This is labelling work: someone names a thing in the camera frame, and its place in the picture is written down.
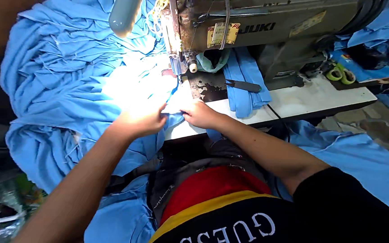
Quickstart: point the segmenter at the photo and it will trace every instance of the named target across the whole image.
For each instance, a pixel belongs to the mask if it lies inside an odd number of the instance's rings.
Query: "paper label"
[[[208,37],[207,37],[207,47],[213,47],[216,45],[221,45],[224,35],[225,23],[217,23],[214,26],[208,27]],[[241,24],[239,23],[230,23],[226,35],[226,44],[235,44],[236,37],[238,36],[238,31]]]
[[[322,13],[316,14],[315,16],[311,17],[310,19],[307,19],[304,22],[295,25],[290,30],[289,37],[296,36],[296,35],[300,34],[301,32],[303,32],[304,30],[321,23],[322,20],[324,19],[326,13],[327,13],[327,11],[325,10]]]

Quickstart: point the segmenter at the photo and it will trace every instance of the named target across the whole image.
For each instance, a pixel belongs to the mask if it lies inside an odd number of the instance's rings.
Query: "white table surface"
[[[185,89],[183,92],[186,95],[191,96],[189,85],[183,85],[183,89]],[[376,96],[365,87],[338,91],[324,76],[318,76],[306,82],[302,88],[295,86],[273,90],[270,91],[270,94],[272,97],[270,105],[282,118],[377,100]],[[267,106],[253,111],[248,118],[238,119],[235,116],[235,112],[230,111],[228,99],[207,102],[207,105],[219,113],[226,114],[244,124],[255,124],[278,119]],[[165,140],[202,133],[206,133],[206,130],[192,126],[184,121],[168,129],[165,134]]]

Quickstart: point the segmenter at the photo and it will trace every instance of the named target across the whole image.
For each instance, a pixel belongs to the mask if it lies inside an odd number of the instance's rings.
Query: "black cable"
[[[279,121],[284,125],[284,127],[286,128],[286,133],[287,133],[287,142],[290,143],[290,132],[289,132],[289,127],[286,125],[286,123],[283,121],[283,119],[277,114],[277,112],[274,111],[274,109],[270,106],[270,105],[267,105],[271,111],[274,113],[274,115],[276,115],[279,119]],[[278,185],[277,185],[277,176],[274,176],[274,185],[275,185],[275,188],[276,188],[276,191],[277,191],[277,194],[278,196],[283,199],[283,197],[281,196],[280,194],[280,191],[278,190]]]
[[[283,121],[283,119],[277,114],[277,112],[274,111],[274,109],[270,106],[270,105],[267,105],[271,111],[274,113],[274,115],[276,115],[279,119],[279,121],[284,125],[284,127],[286,128],[286,133],[287,133],[287,142],[290,143],[290,132],[289,132],[289,127],[287,127],[286,123]]]

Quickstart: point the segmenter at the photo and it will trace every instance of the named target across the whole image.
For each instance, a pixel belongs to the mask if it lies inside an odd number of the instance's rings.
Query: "hand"
[[[121,112],[109,126],[116,135],[125,135],[131,139],[144,137],[159,132],[166,123],[167,116],[161,115],[166,103],[157,105],[154,100],[147,100]]]
[[[222,123],[222,121],[228,117],[222,113],[214,111],[199,99],[193,100],[191,104],[181,109],[181,111],[186,113],[183,114],[183,116],[188,123],[204,129],[216,130],[217,125]]]

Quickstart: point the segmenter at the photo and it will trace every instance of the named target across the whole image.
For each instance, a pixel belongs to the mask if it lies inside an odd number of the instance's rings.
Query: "person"
[[[81,242],[116,164],[134,139],[162,129],[164,108],[122,112],[14,242]],[[224,138],[210,146],[211,158],[151,177],[158,229],[150,242],[389,241],[389,207],[351,175],[202,101],[182,111],[193,126]],[[258,166],[277,176],[294,201],[272,196]]]

